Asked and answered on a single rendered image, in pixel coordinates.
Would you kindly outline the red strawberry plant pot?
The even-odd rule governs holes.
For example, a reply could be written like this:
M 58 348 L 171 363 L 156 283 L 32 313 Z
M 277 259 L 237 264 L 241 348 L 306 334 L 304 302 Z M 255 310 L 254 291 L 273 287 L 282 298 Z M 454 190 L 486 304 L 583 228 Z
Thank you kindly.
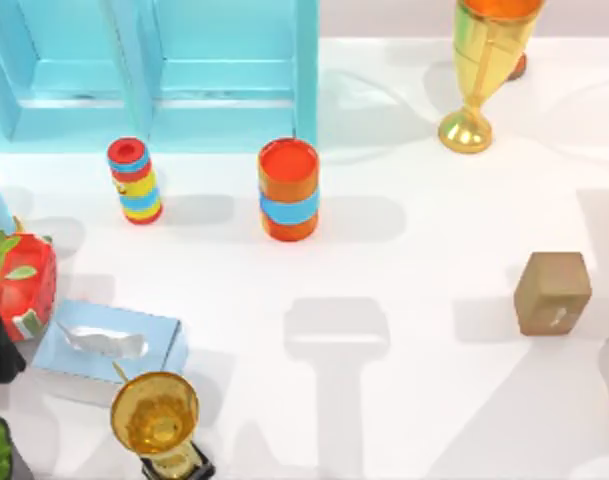
M 48 325 L 56 283 L 56 254 L 49 237 L 0 232 L 0 316 L 13 342 L 38 337 Z

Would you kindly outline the red yellow blue striped can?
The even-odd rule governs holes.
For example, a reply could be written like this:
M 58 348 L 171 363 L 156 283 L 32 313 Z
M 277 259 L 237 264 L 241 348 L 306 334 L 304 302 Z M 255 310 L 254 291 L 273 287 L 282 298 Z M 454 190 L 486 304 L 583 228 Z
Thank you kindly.
M 121 137 L 110 144 L 107 159 L 125 218 L 138 225 L 156 221 L 162 203 L 146 145 L 136 137 Z

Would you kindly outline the gold trophy on black base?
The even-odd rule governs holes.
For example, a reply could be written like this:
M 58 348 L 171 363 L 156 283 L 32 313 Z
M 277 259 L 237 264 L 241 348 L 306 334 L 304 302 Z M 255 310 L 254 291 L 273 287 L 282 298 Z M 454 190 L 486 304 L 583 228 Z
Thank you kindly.
M 111 427 L 117 440 L 142 464 L 147 480 L 211 480 L 214 464 L 196 446 L 200 403 L 181 375 L 147 372 L 128 378 L 113 367 L 123 385 L 111 405 Z

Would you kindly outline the tall gold trophy cup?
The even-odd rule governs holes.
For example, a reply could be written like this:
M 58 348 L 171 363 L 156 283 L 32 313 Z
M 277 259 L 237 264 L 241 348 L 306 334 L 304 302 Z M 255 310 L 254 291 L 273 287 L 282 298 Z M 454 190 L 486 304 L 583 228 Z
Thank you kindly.
M 443 145 L 475 154 L 492 143 L 483 104 L 517 66 L 545 0 L 457 0 L 454 66 L 463 106 L 440 123 Z

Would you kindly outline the orange can with blue band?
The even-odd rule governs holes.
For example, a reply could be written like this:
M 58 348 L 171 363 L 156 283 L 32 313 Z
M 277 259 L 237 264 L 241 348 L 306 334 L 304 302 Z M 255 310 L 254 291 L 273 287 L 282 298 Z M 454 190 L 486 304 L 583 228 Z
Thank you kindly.
M 283 242 L 310 236 L 318 223 L 319 156 L 307 142 L 279 138 L 258 155 L 259 205 L 265 232 Z

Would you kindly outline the light blue tissue box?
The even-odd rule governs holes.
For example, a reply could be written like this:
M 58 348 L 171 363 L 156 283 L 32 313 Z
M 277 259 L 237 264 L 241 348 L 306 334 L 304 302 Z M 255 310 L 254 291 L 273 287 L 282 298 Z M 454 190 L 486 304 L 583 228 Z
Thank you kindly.
M 30 371 L 51 395 L 108 406 L 122 385 L 114 364 L 129 378 L 149 371 L 180 374 L 187 357 L 178 319 L 65 300 L 41 338 Z

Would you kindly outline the brown wooden block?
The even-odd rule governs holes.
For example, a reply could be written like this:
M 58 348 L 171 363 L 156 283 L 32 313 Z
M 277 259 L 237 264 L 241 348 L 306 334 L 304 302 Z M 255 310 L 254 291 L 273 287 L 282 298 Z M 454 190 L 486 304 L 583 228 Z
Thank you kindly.
M 513 295 L 520 333 L 567 335 L 592 296 L 580 252 L 533 252 Z

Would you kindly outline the light blue rack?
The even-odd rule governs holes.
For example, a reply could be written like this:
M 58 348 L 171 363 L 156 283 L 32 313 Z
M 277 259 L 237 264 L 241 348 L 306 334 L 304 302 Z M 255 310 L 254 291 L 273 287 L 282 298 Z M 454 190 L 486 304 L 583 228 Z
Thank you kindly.
M 319 0 L 0 0 L 0 152 L 317 137 Z

